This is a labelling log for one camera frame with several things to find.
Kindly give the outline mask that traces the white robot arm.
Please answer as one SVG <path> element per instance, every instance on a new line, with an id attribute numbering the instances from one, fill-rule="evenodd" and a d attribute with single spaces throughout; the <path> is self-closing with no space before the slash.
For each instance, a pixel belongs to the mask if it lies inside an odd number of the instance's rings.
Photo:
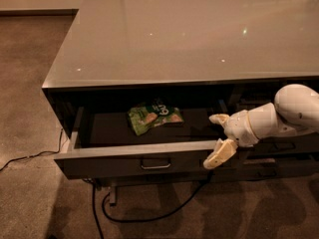
<path id="1" fill-rule="evenodd" d="M 239 147 L 251 147 L 264 138 L 292 137 L 319 132 L 319 94 L 304 85 L 281 88 L 274 102 L 231 116 L 209 117 L 223 127 L 227 139 L 219 139 L 214 151 L 203 162 L 206 169 L 215 169 L 231 159 Z"/>

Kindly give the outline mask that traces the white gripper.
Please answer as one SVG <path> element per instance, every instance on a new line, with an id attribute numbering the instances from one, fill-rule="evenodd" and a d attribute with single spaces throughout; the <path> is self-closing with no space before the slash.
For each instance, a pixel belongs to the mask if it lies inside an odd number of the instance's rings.
<path id="1" fill-rule="evenodd" d="M 224 133 L 228 139 L 219 139 L 216 142 L 213 152 L 203 162 L 206 169 L 215 169 L 221 166 L 236 154 L 239 146 L 250 147 L 259 142 L 252 130 L 247 110 L 232 116 L 227 114 L 211 115 L 209 120 L 214 124 L 224 126 Z"/>

